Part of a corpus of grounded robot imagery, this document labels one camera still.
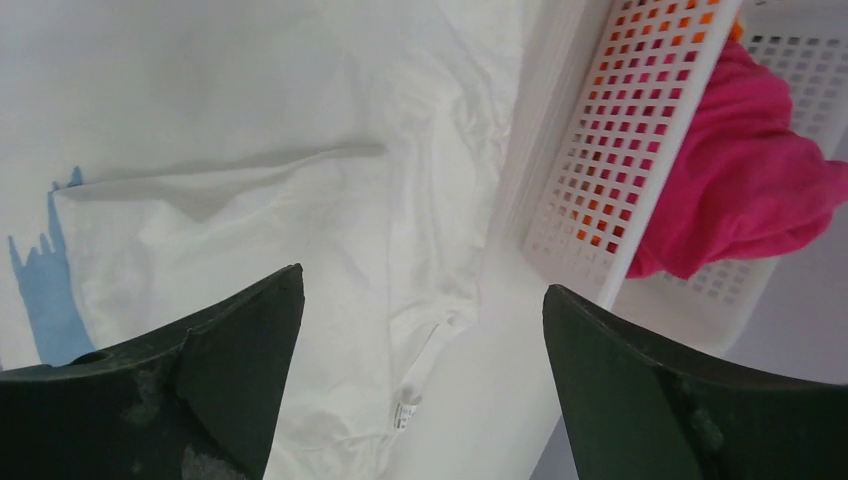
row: white plastic basket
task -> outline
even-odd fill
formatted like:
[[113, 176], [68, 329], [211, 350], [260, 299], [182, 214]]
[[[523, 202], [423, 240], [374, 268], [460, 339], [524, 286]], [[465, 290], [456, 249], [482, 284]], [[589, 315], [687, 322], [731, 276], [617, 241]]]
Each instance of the white plastic basket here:
[[[848, 126], [848, 36], [833, 18], [848, 15], [812, 3], [747, 2], [743, 43], [790, 83], [793, 128], [830, 155]], [[713, 354], [738, 338], [777, 259], [723, 261], [689, 281], [625, 275], [741, 6], [613, 1], [524, 245], [546, 280]]]

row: pink cloth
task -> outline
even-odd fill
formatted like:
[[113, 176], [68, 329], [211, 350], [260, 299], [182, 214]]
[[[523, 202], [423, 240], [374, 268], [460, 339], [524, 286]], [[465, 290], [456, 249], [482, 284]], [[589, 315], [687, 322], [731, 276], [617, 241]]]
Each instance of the pink cloth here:
[[848, 163], [789, 129], [789, 87], [727, 42], [628, 272], [689, 278], [798, 250], [848, 201]]

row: black plastic part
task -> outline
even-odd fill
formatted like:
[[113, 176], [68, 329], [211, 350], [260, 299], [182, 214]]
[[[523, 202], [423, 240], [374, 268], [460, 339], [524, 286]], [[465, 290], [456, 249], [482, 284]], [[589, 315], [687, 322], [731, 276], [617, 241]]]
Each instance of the black plastic part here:
[[300, 266], [70, 365], [0, 373], [0, 478], [261, 479]]
[[848, 387], [705, 355], [560, 286], [544, 328], [580, 480], [848, 478]]

